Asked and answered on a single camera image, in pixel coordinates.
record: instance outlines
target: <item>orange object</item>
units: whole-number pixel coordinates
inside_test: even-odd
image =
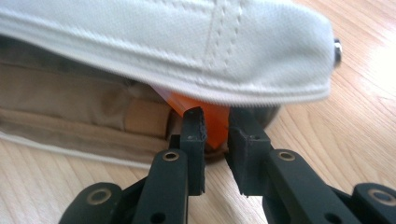
[[[183,113],[196,106],[204,110],[205,125],[207,131],[207,143],[217,149],[227,139],[228,134],[228,115],[230,108],[222,105],[212,105],[201,102],[190,97],[154,88],[175,111],[183,116]]]

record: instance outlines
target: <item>wood grain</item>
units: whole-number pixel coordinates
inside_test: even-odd
[[[396,3],[300,0],[331,21],[343,63],[329,99],[287,105],[267,130],[274,147],[299,152],[331,186],[396,189]],[[76,195],[106,181],[126,188],[148,173],[0,140],[0,223],[56,223]],[[206,169],[206,194],[190,199],[190,223],[265,223],[261,198],[242,197],[224,162]]]

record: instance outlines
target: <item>white fabric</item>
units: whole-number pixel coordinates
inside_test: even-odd
[[[329,94],[332,27],[275,0],[2,0],[0,34],[226,105]]]

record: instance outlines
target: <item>wooden floor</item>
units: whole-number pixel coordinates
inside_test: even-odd
[[[299,152],[331,186],[396,189],[396,2],[300,0],[326,15],[343,43],[329,99],[287,105],[268,130],[275,147]],[[106,181],[126,188],[148,171],[86,161],[0,140],[0,223],[56,223],[76,195]],[[224,162],[206,169],[206,194],[190,223],[265,223],[261,199],[238,194]]]

